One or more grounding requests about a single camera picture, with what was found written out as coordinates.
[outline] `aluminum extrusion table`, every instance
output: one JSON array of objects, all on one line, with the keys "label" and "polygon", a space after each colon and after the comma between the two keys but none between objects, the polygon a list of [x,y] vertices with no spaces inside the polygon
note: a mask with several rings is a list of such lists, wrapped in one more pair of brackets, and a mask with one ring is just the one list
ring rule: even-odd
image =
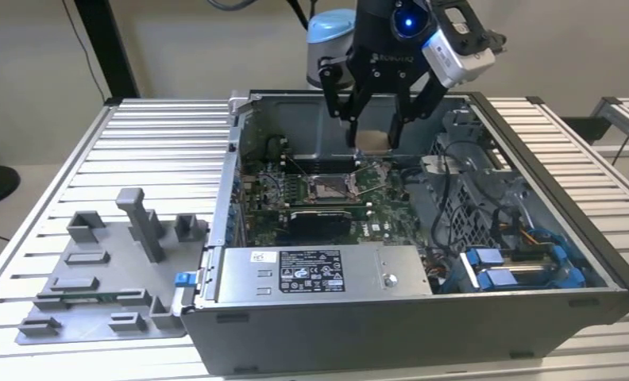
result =
[{"label": "aluminum extrusion table", "polygon": [[[489,100],[629,263],[629,182],[545,105]],[[0,379],[212,378],[188,337],[30,346],[14,337],[68,244],[64,227],[76,210],[125,221],[112,200],[121,187],[142,187],[145,207],[161,220],[190,212],[212,220],[227,131],[224,101],[126,99],[100,111],[0,256]],[[581,330],[539,360],[275,379],[629,379],[629,314]]]}]

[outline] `orange wire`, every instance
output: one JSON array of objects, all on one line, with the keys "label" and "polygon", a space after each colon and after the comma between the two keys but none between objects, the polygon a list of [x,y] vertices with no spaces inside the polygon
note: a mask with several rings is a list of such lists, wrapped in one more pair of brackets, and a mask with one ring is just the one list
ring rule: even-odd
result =
[{"label": "orange wire", "polygon": [[522,235],[526,237],[531,244],[539,244],[539,242],[525,232],[523,229],[519,229],[519,232],[522,232]]}]

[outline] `gray floor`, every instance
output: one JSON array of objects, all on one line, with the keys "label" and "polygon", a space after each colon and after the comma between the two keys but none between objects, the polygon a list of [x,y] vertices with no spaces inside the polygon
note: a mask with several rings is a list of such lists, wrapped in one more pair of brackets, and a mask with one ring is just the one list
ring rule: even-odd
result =
[{"label": "gray floor", "polygon": [[[61,164],[15,166],[22,179],[19,188],[0,202],[0,236],[10,237],[27,216]],[[0,253],[6,242],[0,241]]]}]

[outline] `black pole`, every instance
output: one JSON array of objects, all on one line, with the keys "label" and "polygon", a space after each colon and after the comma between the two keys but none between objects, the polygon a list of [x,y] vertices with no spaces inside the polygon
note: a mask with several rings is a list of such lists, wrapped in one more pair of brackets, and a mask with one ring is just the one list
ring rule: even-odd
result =
[{"label": "black pole", "polygon": [[138,98],[109,0],[74,0],[113,98]]}]

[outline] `warning label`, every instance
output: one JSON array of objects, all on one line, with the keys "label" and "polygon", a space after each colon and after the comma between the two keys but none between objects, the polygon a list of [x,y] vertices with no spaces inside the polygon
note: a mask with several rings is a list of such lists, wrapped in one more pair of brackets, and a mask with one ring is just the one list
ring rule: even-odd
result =
[{"label": "warning label", "polygon": [[279,252],[281,292],[344,291],[340,250]]}]

